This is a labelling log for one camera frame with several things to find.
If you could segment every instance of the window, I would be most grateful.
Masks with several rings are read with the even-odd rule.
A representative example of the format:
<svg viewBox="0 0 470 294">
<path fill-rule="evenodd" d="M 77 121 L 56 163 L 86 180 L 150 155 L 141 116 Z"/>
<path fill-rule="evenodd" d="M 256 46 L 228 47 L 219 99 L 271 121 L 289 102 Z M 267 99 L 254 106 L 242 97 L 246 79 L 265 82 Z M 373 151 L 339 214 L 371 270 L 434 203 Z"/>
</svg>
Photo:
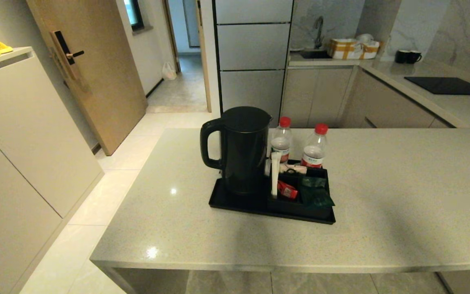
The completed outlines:
<svg viewBox="0 0 470 294">
<path fill-rule="evenodd" d="M 128 19 L 132 26 L 132 31 L 142 30 L 144 28 L 144 24 L 142 23 L 139 3 L 137 0 L 124 0 L 124 5 L 126 6 L 126 12 L 128 13 Z"/>
</svg>

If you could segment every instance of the black induction cooktop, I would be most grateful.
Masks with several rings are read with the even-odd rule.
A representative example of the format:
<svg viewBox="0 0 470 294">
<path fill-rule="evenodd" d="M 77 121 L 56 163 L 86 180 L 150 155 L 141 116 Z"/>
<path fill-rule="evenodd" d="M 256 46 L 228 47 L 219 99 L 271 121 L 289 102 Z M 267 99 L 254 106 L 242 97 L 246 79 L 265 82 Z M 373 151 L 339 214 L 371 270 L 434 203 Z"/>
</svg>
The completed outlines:
<svg viewBox="0 0 470 294">
<path fill-rule="evenodd" d="M 470 82 L 461 78 L 406 76 L 405 79 L 437 95 L 470 95 Z"/>
</svg>

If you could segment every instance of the stainless steel refrigerator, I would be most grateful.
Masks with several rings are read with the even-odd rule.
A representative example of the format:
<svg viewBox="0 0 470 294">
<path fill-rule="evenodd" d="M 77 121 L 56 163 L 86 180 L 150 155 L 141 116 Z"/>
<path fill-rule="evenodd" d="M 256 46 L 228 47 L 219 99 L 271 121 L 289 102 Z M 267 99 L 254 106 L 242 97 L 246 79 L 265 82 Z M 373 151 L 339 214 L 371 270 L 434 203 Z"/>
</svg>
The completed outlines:
<svg viewBox="0 0 470 294">
<path fill-rule="evenodd" d="M 222 111 L 255 106 L 278 124 L 293 0 L 215 0 Z"/>
</svg>

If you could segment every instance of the red bottle cap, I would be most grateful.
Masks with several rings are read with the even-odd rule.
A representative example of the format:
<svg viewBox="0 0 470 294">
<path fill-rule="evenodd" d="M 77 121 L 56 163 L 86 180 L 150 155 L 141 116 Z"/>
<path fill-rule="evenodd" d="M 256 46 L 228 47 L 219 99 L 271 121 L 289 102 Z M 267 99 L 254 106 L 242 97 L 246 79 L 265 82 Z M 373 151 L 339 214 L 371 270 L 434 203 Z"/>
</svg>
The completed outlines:
<svg viewBox="0 0 470 294">
<path fill-rule="evenodd" d="M 319 135 L 327 134 L 328 129 L 329 129 L 329 127 L 325 123 L 317 123 L 317 125 L 315 125 L 315 133 L 317 133 Z"/>
<path fill-rule="evenodd" d="M 291 125 L 291 119 L 287 116 L 283 116 L 279 119 L 278 124 L 282 128 L 289 128 L 289 126 Z"/>
</svg>

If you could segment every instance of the plastic water bottle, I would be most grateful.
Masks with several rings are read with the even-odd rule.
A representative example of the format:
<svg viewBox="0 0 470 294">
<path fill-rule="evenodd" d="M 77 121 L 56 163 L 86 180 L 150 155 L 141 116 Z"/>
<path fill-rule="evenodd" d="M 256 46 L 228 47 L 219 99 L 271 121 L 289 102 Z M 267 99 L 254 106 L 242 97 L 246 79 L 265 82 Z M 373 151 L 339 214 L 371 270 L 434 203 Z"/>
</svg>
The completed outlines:
<svg viewBox="0 0 470 294">
<path fill-rule="evenodd" d="M 315 126 L 315 133 L 311 134 L 304 144 L 301 165 L 319 169 L 322 167 L 326 146 L 328 145 L 328 140 L 326 139 L 328 128 L 328 125 L 324 123 L 319 123 Z"/>
<path fill-rule="evenodd" d="M 289 148 L 291 147 L 291 119 L 289 117 L 281 117 L 278 127 L 272 132 L 271 150 L 272 152 L 280 152 L 280 162 L 287 162 L 289 158 Z"/>
</svg>

